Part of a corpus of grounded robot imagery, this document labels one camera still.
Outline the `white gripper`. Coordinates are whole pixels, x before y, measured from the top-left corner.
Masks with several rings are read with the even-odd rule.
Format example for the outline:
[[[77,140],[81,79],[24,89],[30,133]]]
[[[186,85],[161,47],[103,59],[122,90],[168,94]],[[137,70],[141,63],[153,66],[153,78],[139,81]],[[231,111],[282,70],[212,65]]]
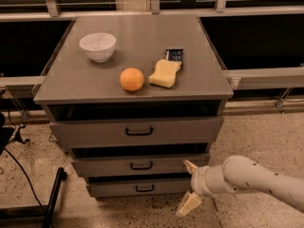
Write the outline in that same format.
[[[202,203],[202,198],[213,197],[213,193],[208,188],[206,182],[206,172],[209,169],[209,167],[208,166],[197,167],[189,160],[183,160],[182,162],[185,165],[188,173],[192,175],[191,188],[195,193],[191,193],[187,191],[184,194],[176,212],[176,215],[178,217],[185,217],[191,211],[199,207]]]

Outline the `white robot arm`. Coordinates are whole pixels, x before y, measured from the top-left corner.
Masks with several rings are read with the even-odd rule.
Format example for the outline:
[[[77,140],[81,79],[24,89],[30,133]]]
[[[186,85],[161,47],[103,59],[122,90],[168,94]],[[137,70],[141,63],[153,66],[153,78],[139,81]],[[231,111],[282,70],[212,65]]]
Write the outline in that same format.
[[[196,166],[183,161],[191,175],[191,189],[183,196],[176,215],[185,217],[204,198],[219,194],[261,192],[304,212],[304,180],[273,172],[243,156],[230,156],[217,166]]]

